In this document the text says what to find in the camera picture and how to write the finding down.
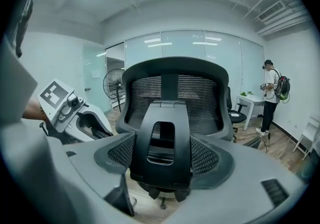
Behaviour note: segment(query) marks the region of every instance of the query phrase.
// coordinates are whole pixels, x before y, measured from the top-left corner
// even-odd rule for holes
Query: frosted glass partition
[[[162,56],[160,33],[126,40],[125,47],[126,68],[136,63]]]
[[[103,52],[103,49],[95,50],[84,46],[82,50],[82,78],[85,88],[91,88],[91,90],[81,92],[80,96],[85,94],[87,103],[97,106],[102,112],[106,113],[112,110],[112,107],[110,98],[106,96],[103,88],[103,81],[107,73],[105,67],[106,58],[104,55],[100,55]]]
[[[242,57],[240,39],[235,36],[205,31],[205,52],[207,61],[214,62],[229,74],[232,108],[235,109],[237,96],[241,92]]]
[[[205,39],[203,31],[181,30],[161,33],[162,55],[189,56],[205,59]]]
[[[262,70],[265,61],[264,49],[262,46],[251,41],[240,39],[242,51],[242,92],[252,91],[254,95],[262,97],[260,86],[264,83],[264,71]]]

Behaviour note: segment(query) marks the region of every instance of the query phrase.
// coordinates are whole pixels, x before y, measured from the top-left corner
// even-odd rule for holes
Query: white sneaker
[[[255,131],[260,134],[261,136],[265,136],[266,135],[266,132],[261,132],[261,129],[260,128],[256,128]]]

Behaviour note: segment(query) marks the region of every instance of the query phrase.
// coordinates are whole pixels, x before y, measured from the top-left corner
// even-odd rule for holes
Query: ceiling light
[[[172,45],[172,42],[148,45],[148,47]]]
[[[154,38],[154,39],[145,40],[144,42],[149,43],[149,42],[160,41],[160,40],[161,40],[160,38]]]
[[[217,43],[210,43],[210,42],[193,42],[194,45],[212,45],[217,46]]]
[[[206,39],[211,39],[211,40],[217,40],[217,41],[221,41],[221,38],[212,38],[212,37],[205,37]]]

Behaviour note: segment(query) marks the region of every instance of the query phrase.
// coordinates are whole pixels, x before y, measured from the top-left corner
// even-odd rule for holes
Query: backpack
[[[289,94],[289,92],[290,92],[290,79],[287,78],[286,76],[282,76],[281,74],[279,74],[276,69],[272,69],[272,70],[274,70],[279,76],[278,85],[277,85],[276,89],[274,90],[274,93],[277,97],[280,98],[280,100],[287,100],[287,98],[290,95]]]

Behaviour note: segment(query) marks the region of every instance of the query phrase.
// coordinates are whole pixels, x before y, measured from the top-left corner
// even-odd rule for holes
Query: white table
[[[247,95],[247,96],[242,96],[242,95],[238,95],[238,97],[236,98],[236,103],[240,103],[240,100],[245,101],[249,104],[249,113],[246,117],[246,121],[243,127],[243,130],[246,130],[249,124],[249,121],[251,119],[251,115],[252,115],[252,111],[254,110],[254,106],[255,105],[263,105],[264,104],[264,100],[262,100],[261,97],[258,97],[256,95]]]

